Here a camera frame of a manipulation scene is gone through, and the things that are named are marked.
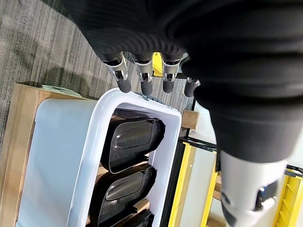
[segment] white plastic bin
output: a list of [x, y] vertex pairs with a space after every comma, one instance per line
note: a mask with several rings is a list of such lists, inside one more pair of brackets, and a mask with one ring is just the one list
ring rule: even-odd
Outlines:
[[158, 173], [147, 198], [160, 226], [181, 114], [171, 107], [115, 88], [98, 101], [48, 99], [36, 113], [17, 227], [84, 227], [110, 118], [119, 108], [140, 110], [166, 125], [150, 153]]

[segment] black plastic tray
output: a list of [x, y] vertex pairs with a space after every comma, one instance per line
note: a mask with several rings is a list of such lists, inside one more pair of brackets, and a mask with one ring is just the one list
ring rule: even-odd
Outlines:
[[144, 210], [137, 214], [122, 227], [152, 227], [154, 215], [149, 210]]
[[93, 227], [111, 227], [131, 214], [155, 183], [157, 171], [149, 164], [132, 167], [119, 174], [104, 174], [96, 183], [90, 202]]
[[112, 119], [102, 151], [102, 166], [117, 174], [147, 161], [148, 157], [145, 155], [159, 146], [164, 133], [164, 123], [156, 118]]

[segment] black rubber fingertip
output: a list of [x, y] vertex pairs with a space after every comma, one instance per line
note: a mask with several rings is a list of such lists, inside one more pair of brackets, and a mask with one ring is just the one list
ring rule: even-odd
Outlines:
[[121, 80], [117, 82], [120, 90], [124, 93], [128, 93], [132, 89], [131, 82], [129, 80]]
[[171, 93], [174, 89], [174, 82], [163, 81], [163, 91], [165, 93]]
[[194, 96], [194, 91], [196, 89], [196, 87], [199, 86], [199, 84], [192, 84], [192, 83], [188, 83], [186, 81], [186, 84], [185, 84], [185, 88], [184, 88], [184, 94], [186, 97], [192, 97]]
[[144, 95], [150, 96], [152, 94], [152, 82], [141, 82], [141, 91]]

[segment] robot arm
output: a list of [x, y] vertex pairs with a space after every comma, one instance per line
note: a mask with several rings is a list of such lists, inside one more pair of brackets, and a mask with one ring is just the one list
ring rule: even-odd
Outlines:
[[303, 1], [62, 3], [124, 92], [131, 87], [122, 52], [131, 53], [146, 94], [153, 52], [162, 54], [166, 92], [189, 54], [182, 71], [192, 87], [201, 82], [195, 98], [210, 111], [224, 215], [230, 226], [254, 225], [275, 202], [303, 123]]

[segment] gray carpet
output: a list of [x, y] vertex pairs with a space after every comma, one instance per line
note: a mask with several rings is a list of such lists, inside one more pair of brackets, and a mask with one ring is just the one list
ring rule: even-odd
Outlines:
[[[134, 65], [127, 64], [132, 91], [140, 91]], [[0, 150], [15, 82], [65, 87], [92, 99], [117, 87], [58, 0], [0, 0]], [[182, 112], [193, 101], [182, 94], [184, 85], [177, 79], [166, 94], [154, 78], [152, 95]]]

